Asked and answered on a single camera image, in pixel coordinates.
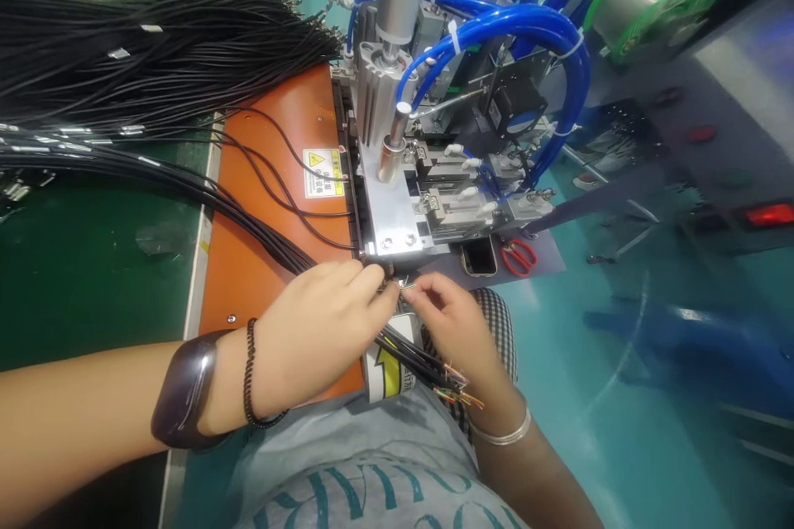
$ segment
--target orange plate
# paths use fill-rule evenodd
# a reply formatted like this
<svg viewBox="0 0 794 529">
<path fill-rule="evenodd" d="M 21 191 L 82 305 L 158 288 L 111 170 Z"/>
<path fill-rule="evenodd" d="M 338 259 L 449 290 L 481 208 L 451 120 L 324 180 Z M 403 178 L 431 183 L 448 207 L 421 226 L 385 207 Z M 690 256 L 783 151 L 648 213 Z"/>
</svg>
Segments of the orange plate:
<svg viewBox="0 0 794 529">
<path fill-rule="evenodd" d="M 284 128 L 298 155 L 302 156 L 304 149 L 332 149 L 338 146 L 331 75 L 327 66 L 318 66 L 281 84 L 253 105 L 270 114 Z M 346 211 L 343 197 L 306 198 L 304 170 L 295 162 L 281 135 L 266 118 L 253 112 L 241 112 L 229 118 L 226 132 L 243 145 L 258 150 L 273 163 L 302 210 Z M 286 200 L 267 166 L 255 159 L 270 187 Z M 248 212 L 290 238 L 317 262 L 351 258 L 349 250 L 334 248 L 319 240 L 306 229 L 297 215 L 273 200 L 238 149 L 228 145 L 223 147 L 218 181 Z M 309 222 L 324 236 L 340 244 L 350 243 L 346 217 L 310 217 Z M 199 332 L 228 327 L 227 318 L 230 314 L 234 314 L 239 322 L 260 316 L 292 278 L 250 235 L 225 217 L 216 215 Z M 363 388 L 361 364 L 356 362 L 314 401 Z"/>
</svg>

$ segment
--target teal floor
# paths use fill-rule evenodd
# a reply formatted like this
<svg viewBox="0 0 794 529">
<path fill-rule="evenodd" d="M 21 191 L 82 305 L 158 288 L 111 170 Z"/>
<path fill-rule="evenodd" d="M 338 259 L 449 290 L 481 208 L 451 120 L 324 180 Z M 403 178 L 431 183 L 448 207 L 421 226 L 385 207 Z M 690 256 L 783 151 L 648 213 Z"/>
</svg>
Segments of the teal floor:
<svg viewBox="0 0 794 529">
<path fill-rule="evenodd" d="M 304 0 L 303 11 L 326 1 Z M 347 18 L 335 7 L 328 24 L 347 29 Z M 543 186 L 564 200 L 580 192 L 570 183 L 577 173 L 558 164 Z M 784 526 L 791 490 L 770 482 L 719 414 L 685 394 L 623 382 L 643 373 L 632 341 L 589 328 L 584 315 L 609 311 L 618 297 L 716 310 L 747 303 L 790 320 L 794 308 L 782 280 L 792 253 L 727 260 L 662 225 L 619 264 L 590 265 L 588 255 L 632 231 L 604 228 L 602 220 L 554 229 L 565 273 L 499 289 L 514 319 L 519 386 L 535 419 L 607 527 Z"/>
</svg>

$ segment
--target bundle of black cables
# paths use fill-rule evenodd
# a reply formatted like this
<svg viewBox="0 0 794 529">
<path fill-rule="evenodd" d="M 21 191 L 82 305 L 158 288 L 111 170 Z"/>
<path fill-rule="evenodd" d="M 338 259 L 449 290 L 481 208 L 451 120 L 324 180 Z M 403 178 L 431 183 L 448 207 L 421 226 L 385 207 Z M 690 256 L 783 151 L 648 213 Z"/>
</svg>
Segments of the bundle of black cables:
<svg viewBox="0 0 794 529">
<path fill-rule="evenodd" d="M 338 57 L 294 0 L 0 0 L 0 122 L 148 131 Z"/>
<path fill-rule="evenodd" d="M 255 151 L 241 145 L 239 141 L 224 132 L 215 131 L 213 134 L 225 140 L 185 138 L 172 140 L 231 145 L 242 150 L 254 165 L 251 154 L 255 154 Z M 77 171 L 134 179 L 179 198 L 201 203 L 221 213 L 256 238 L 273 260 L 290 273 L 301 274 L 317 264 L 292 241 L 248 213 L 224 187 L 191 169 L 153 160 L 144 155 L 116 150 L 107 145 L 92 144 L 90 142 L 92 139 L 84 141 L 64 138 L 63 135 L 48 136 L 42 131 L 34 133 L 25 130 L 3 131 L 2 136 L 0 171 L 4 169 L 45 170 L 49 173 Z M 271 164 L 268 166 L 285 191 L 291 210 L 298 212 L 297 205 L 286 192 L 286 187 L 277 171 Z M 305 213 L 305 215 L 313 217 L 316 214 Z M 451 400 L 471 398 L 462 392 L 466 384 L 465 379 L 455 370 L 445 366 L 442 361 L 405 340 L 392 326 L 386 325 L 375 342 L 410 369 L 420 382 L 444 398 Z"/>
</svg>

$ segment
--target scissors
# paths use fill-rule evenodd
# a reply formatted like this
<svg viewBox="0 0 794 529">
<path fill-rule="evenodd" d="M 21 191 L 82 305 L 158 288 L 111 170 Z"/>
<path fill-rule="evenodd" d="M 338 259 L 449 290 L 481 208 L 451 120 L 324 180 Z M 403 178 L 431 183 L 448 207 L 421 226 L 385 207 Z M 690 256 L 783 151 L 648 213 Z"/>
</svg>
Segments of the scissors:
<svg viewBox="0 0 794 529">
<path fill-rule="evenodd" d="M 500 238 L 502 243 L 502 260 L 507 265 L 510 273 L 521 279 L 526 279 L 532 268 L 538 263 L 535 251 L 521 240 L 508 240 Z"/>
</svg>

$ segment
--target black beaded bracelet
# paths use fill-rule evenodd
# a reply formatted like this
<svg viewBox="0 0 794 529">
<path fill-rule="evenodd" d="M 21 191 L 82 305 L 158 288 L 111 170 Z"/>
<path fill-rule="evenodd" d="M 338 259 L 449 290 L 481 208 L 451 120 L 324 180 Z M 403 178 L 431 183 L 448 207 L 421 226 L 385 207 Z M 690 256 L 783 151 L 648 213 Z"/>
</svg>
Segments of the black beaded bracelet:
<svg viewBox="0 0 794 529">
<path fill-rule="evenodd" d="M 261 430 L 267 430 L 284 419 L 284 416 L 287 414 L 289 409 L 279 413 L 271 420 L 259 419 L 256 415 L 254 415 L 254 406 L 251 403 L 251 381 L 254 375 L 254 356 L 256 355 L 256 347 L 254 346 L 255 324 L 255 318 L 252 318 L 250 321 L 248 321 L 248 360 L 246 361 L 246 377 L 242 384 L 242 406 L 246 410 L 246 420 L 248 420 L 248 423 L 251 426 L 260 428 Z"/>
</svg>

